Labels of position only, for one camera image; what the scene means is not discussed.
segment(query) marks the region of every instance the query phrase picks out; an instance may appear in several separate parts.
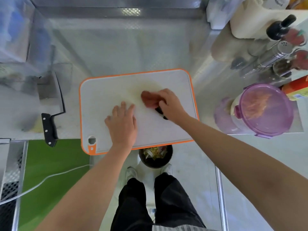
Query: person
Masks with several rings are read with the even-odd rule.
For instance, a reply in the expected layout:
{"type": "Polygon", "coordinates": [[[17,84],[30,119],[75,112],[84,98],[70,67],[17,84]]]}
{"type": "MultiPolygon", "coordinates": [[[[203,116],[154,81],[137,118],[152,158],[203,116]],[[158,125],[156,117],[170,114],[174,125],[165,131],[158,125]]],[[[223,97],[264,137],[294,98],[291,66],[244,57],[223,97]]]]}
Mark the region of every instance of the person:
{"type": "MultiPolygon", "coordinates": [[[[159,102],[164,115],[195,140],[272,229],[308,229],[305,177],[262,151],[190,117],[172,91],[164,89],[157,94],[165,100],[159,102]]],[[[112,117],[105,119],[112,139],[109,152],[67,192],[36,231],[99,230],[122,165],[137,137],[133,112],[134,105],[126,110],[125,102],[114,107],[112,117]]],[[[144,185],[133,168],[127,169],[128,182],[119,195],[111,230],[206,230],[171,169],[167,165],[155,180],[155,224],[145,207],[144,185]]]]}

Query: hand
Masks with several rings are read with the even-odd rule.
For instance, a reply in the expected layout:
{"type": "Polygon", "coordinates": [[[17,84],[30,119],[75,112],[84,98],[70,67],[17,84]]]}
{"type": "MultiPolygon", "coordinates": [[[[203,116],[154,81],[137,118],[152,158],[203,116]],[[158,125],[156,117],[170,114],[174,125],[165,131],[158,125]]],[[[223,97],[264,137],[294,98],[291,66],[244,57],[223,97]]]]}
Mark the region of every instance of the hand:
{"type": "Polygon", "coordinates": [[[126,111],[126,103],[121,102],[121,107],[114,106],[112,117],[105,119],[109,129],[112,145],[132,149],[137,137],[137,122],[134,117],[135,105],[132,104],[126,111]]]}
{"type": "Polygon", "coordinates": [[[183,109],[179,98],[169,89],[163,89],[155,94],[160,95],[162,98],[166,100],[160,101],[159,106],[163,111],[164,115],[175,124],[179,125],[180,121],[184,116],[188,116],[186,111],[183,109]]]}

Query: shoe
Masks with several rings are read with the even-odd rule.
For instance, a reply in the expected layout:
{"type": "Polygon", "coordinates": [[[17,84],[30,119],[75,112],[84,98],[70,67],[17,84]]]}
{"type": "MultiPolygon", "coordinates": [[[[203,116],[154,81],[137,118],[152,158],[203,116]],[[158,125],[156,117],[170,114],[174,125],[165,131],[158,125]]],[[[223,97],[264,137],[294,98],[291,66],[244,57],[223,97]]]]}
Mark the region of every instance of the shoe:
{"type": "Polygon", "coordinates": [[[173,171],[172,171],[172,165],[171,164],[166,164],[162,169],[161,169],[161,174],[166,172],[167,174],[173,176],[173,171]]]}
{"type": "Polygon", "coordinates": [[[131,178],[136,178],[137,179],[137,171],[133,167],[128,167],[125,173],[126,177],[126,183],[129,181],[131,178]]]}

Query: cutting board handle hole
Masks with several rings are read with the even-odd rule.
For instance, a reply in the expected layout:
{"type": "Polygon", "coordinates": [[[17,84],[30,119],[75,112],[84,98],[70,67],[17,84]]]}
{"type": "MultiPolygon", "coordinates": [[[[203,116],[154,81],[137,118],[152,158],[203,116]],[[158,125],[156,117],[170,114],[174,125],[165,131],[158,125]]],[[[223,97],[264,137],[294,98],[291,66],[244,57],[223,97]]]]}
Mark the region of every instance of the cutting board handle hole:
{"type": "Polygon", "coordinates": [[[89,142],[90,145],[93,145],[93,144],[96,143],[96,138],[94,136],[90,136],[88,138],[88,142],[89,142]]]}

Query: striped shirt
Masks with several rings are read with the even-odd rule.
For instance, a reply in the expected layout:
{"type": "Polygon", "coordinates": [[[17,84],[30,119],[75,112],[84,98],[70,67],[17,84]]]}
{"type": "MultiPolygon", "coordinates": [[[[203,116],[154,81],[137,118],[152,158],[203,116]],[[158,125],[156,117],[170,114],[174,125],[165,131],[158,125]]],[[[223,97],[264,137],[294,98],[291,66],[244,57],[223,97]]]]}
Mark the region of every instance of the striped shirt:
{"type": "Polygon", "coordinates": [[[152,231],[215,231],[213,229],[200,228],[192,225],[181,225],[175,228],[153,225],[152,231]]]}

